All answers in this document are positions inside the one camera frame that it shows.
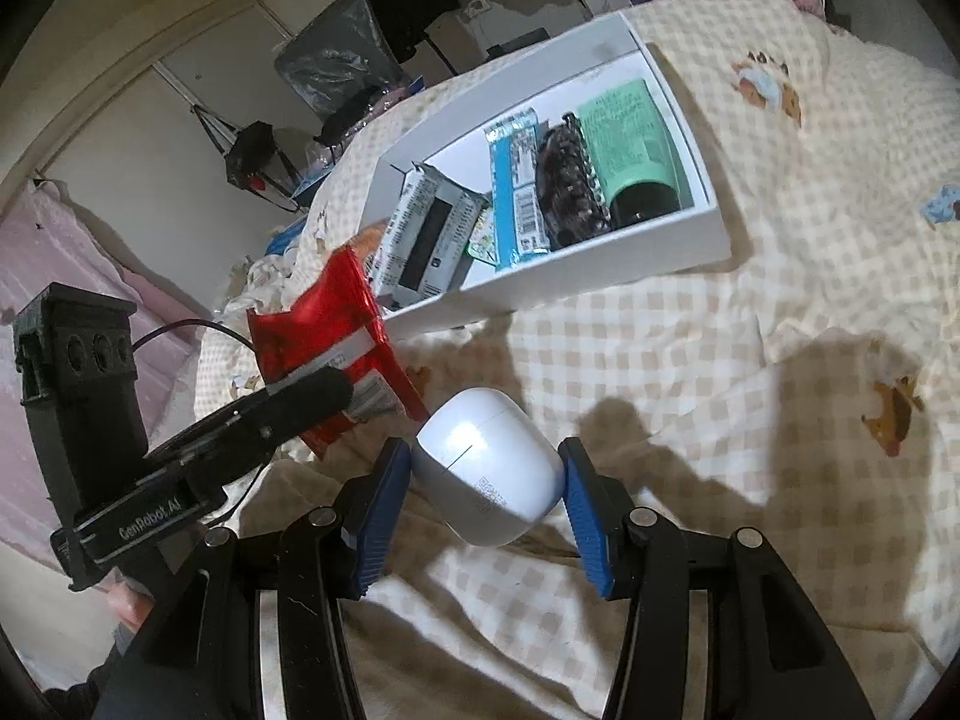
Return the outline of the person's left hand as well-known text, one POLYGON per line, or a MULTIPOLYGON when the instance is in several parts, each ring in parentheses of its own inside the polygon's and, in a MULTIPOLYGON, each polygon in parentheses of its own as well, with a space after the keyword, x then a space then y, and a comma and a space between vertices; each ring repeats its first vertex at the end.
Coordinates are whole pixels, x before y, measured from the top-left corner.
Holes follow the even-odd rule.
POLYGON ((155 600, 148 593, 130 587, 127 582, 116 582, 107 590, 107 603, 117 619, 132 634, 139 632, 149 613, 155 608, 155 600))

